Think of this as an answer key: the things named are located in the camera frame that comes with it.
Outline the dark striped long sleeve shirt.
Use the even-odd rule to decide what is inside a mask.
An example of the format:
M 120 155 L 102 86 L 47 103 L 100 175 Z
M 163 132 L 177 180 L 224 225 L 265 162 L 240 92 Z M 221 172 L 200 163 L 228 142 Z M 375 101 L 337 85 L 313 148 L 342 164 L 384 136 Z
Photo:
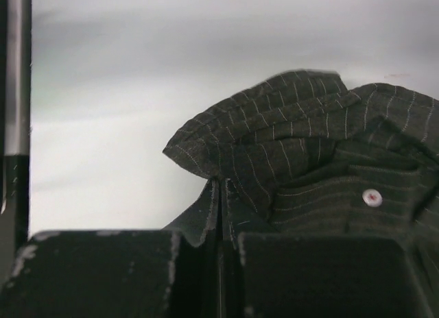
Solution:
M 393 239 L 415 255 L 438 316 L 438 101 L 400 86 L 348 89 L 337 73 L 288 71 L 188 120 L 164 154 L 222 182 L 281 234 Z

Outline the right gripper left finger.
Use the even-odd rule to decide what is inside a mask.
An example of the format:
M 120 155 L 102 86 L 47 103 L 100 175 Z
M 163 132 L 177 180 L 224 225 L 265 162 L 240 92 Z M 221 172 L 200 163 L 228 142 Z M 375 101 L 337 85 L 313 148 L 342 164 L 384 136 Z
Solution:
M 2 317 L 216 317 L 219 184 L 162 230 L 48 231 L 20 248 Z

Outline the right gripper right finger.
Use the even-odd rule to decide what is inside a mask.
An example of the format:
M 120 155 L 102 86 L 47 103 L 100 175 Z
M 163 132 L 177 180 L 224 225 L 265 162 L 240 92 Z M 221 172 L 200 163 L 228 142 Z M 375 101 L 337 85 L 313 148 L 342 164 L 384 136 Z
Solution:
M 281 234 L 221 185 L 223 317 L 431 317 L 415 255 L 393 239 Z

